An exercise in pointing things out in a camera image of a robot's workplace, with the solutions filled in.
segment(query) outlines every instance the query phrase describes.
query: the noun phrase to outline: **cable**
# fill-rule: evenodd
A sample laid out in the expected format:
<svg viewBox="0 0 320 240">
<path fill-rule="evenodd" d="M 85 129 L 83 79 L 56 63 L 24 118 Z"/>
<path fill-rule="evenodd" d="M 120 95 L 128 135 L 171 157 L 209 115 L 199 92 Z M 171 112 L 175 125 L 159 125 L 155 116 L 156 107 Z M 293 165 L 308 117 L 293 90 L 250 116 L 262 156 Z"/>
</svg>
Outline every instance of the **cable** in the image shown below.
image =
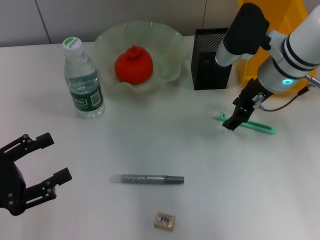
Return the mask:
<svg viewBox="0 0 320 240">
<path fill-rule="evenodd" d="M 308 86 L 305 86 L 304 88 L 302 88 L 300 91 L 298 91 L 296 96 L 294 96 L 290 101 L 288 101 L 285 105 L 283 105 L 281 107 L 278 107 L 276 109 L 265 109 L 264 106 L 260 105 L 259 108 L 265 112 L 275 112 L 275 111 L 284 109 L 286 106 L 288 106 L 290 103 L 292 103 L 297 97 L 308 92 L 310 90 L 309 87 L 311 87 L 310 84 Z"/>
</svg>

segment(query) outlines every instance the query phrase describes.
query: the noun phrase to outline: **green toothbrush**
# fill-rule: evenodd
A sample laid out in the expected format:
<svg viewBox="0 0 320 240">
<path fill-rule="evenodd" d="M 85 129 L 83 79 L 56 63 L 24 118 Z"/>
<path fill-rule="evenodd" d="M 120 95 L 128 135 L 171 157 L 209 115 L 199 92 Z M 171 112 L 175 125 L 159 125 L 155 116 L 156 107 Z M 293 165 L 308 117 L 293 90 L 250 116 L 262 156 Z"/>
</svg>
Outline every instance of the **green toothbrush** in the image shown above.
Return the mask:
<svg viewBox="0 0 320 240">
<path fill-rule="evenodd" d="M 223 122 L 229 119 L 229 117 L 227 117 L 224 112 L 212 111 L 211 115 L 212 117 Z M 277 132 L 275 127 L 272 127 L 260 122 L 256 122 L 256 121 L 247 121 L 246 123 L 241 123 L 240 126 L 248 129 L 253 129 L 265 134 L 275 134 Z"/>
</svg>

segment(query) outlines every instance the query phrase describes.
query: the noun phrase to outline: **small eraser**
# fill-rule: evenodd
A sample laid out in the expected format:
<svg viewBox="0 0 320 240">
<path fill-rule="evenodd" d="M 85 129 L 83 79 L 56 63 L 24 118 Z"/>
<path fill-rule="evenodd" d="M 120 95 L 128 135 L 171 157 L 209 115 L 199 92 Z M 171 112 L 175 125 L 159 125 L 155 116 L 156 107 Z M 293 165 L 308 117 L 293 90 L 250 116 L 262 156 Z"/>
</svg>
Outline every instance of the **small eraser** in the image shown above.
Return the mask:
<svg viewBox="0 0 320 240">
<path fill-rule="evenodd" d="M 161 229 L 173 231 L 176 224 L 176 216 L 163 212 L 157 212 L 154 220 L 154 226 Z"/>
</svg>

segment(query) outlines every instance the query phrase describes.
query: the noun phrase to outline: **plastic bottle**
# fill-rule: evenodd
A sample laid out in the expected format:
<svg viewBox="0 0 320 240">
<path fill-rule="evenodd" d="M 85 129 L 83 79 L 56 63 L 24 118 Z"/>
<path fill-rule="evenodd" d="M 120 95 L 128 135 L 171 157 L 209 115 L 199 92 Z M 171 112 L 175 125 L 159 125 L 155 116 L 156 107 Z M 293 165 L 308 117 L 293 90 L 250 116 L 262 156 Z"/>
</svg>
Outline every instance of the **plastic bottle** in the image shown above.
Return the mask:
<svg viewBox="0 0 320 240">
<path fill-rule="evenodd" d="M 85 119 L 95 118 L 105 110 L 98 72 L 85 54 L 77 37 L 68 37 L 62 43 L 65 64 L 64 78 L 76 111 Z"/>
</svg>

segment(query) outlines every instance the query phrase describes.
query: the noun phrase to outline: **gray wall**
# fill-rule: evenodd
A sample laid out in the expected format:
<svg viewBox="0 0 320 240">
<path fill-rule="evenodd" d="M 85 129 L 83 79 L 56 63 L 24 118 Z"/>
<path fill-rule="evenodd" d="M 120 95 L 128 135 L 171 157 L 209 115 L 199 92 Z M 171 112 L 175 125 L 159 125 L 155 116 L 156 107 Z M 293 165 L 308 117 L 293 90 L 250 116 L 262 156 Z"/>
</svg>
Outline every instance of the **gray wall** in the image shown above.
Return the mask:
<svg viewBox="0 0 320 240">
<path fill-rule="evenodd" d="M 320 4 L 304 2 L 309 12 Z M 202 27 L 228 27 L 236 13 L 237 0 L 1 0 L 0 47 L 61 43 L 69 36 L 94 41 L 130 20 L 161 22 L 193 35 Z"/>
</svg>

